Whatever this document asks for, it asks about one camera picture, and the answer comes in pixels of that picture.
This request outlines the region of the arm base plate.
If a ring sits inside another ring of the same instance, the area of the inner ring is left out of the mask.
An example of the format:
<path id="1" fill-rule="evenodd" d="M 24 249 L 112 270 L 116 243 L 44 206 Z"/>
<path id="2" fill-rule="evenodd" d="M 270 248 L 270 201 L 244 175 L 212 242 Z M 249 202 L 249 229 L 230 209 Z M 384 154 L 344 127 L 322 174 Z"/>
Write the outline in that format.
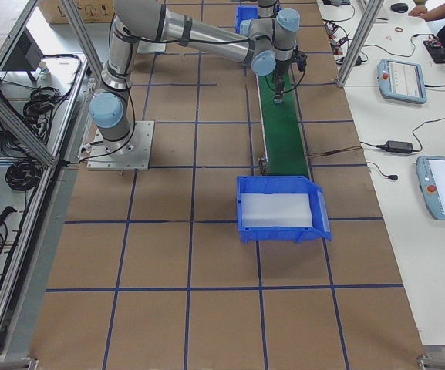
<path id="1" fill-rule="evenodd" d="M 113 143 L 104 140 L 99 129 L 96 129 L 95 141 L 101 143 L 92 147 L 87 169 L 148 170 L 153 131 L 154 121 L 136 121 L 133 134 Z"/>

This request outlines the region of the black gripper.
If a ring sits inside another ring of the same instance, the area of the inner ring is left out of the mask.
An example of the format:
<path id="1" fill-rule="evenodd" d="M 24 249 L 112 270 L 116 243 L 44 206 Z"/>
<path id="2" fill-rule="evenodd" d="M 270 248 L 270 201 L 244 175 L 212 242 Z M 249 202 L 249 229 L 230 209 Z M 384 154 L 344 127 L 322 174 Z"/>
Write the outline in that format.
<path id="1" fill-rule="evenodd" d="M 291 60 L 277 60 L 275 69 L 272 73 L 272 83 L 273 83 L 273 102 L 282 103 L 284 99 L 284 87 L 285 87 L 285 74 L 289 70 L 289 66 L 292 64 Z"/>

